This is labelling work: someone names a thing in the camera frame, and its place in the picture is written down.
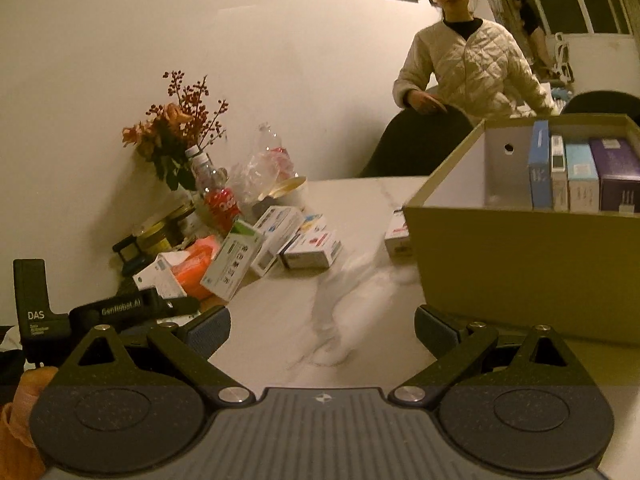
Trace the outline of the operator left hand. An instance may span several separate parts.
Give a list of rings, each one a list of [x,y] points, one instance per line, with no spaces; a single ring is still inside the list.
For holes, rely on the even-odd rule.
[[[29,419],[40,394],[58,372],[45,366],[25,372],[13,400],[1,410],[1,478],[4,480],[41,479],[46,471],[32,440]]]

